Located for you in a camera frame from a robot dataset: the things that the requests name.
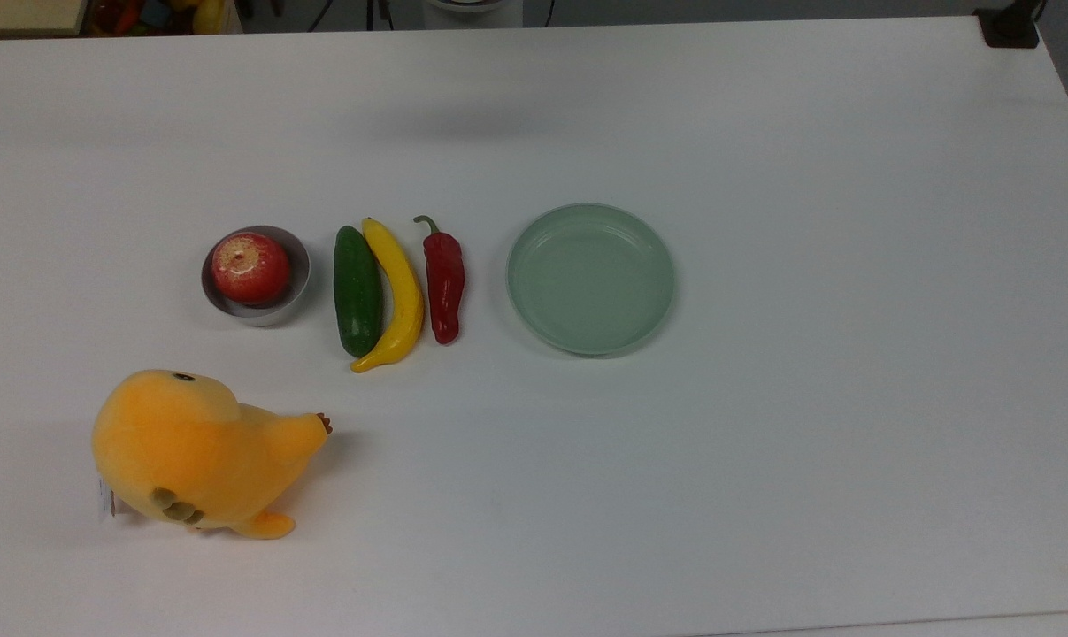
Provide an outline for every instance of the plate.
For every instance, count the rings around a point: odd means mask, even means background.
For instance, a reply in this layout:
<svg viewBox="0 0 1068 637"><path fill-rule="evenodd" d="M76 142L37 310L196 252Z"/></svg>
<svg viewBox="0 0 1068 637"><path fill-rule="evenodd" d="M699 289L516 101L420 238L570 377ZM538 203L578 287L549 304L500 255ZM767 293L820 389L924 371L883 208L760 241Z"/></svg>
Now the plate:
<svg viewBox="0 0 1068 637"><path fill-rule="evenodd" d="M626 354L663 323L675 266L639 218L574 204L521 233L509 251L506 288L525 326L549 344L582 356Z"/></svg>

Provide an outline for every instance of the small silver bowl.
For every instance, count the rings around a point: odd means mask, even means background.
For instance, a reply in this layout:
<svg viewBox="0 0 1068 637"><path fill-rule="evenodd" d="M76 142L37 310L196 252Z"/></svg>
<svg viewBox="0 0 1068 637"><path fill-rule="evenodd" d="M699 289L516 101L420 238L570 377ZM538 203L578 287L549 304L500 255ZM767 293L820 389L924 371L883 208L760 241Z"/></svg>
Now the small silver bowl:
<svg viewBox="0 0 1068 637"><path fill-rule="evenodd" d="M219 247L219 244L225 242L231 235L239 233L262 234L264 237L274 239L286 251L286 257L290 260L290 281L286 283L286 291L283 291L282 296L269 306L242 306L240 302L234 302L224 297L219 293L219 288L215 285L215 278L210 275L211 254L215 254L215 249ZM226 234L225 237L215 242L215 246L211 246L210 250L207 250L207 259L203 262L201 283L203 294L206 295L210 305L222 311L223 314L234 316L244 326L278 326L279 323L293 318L299 310L300 302L298 301L302 298L302 293L307 291L308 283L310 283L310 253L299 238L285 230L276 229L273 226L250 226L249 229L239 229L234 233Z"/></svg>

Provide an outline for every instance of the red chili pepper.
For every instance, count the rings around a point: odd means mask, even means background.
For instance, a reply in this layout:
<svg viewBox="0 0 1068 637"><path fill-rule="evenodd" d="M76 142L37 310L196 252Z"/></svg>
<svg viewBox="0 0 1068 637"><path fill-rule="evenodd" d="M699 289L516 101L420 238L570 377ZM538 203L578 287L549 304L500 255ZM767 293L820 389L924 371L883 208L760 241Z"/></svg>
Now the red chili pepper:
<svg viewBox="0 0 1068 637"><path fill-rule="evenodd" d="M431 306L431 330L436 341L447 344L459 336L459 302L467 284L467 271L461 262L461 247L451 234L440 233L431 218L421 215L413 218L431 227L431 234L424 238L424 257L427 258L427 298Z"/></svg>

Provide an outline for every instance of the stuffed animal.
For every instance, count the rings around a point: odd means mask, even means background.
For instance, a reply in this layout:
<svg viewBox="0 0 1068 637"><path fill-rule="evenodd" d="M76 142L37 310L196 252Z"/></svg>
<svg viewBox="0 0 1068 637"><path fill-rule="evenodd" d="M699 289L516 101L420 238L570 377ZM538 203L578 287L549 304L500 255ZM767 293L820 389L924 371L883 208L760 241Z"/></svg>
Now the stuffed animal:
<svg viewBox="0 0 1068 637"><path fill-rule="evenodd" d="M267 506L331 431L323 414L276 416L235 402L217 379L150 370L125 378L100 408L93 459L114 495L145 516L273 540L294 521Z"/></svg>

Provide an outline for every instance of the plush toy tag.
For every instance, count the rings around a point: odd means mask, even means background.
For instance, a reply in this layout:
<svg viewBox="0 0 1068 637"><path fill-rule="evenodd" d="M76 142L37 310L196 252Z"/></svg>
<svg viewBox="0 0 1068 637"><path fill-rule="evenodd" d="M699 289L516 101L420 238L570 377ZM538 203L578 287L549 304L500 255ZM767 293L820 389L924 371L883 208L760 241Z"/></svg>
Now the plush toy tag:
<svg viewBox="0 0 1068 637"><path fill-rule="evenodd" d="M100 476L97 476L97 496L100 498L100 513L98 513L97 519L104 521L106 516L116 516L112 488L109 488L109 485L106 484L105 480L100 479Z"/></svg>

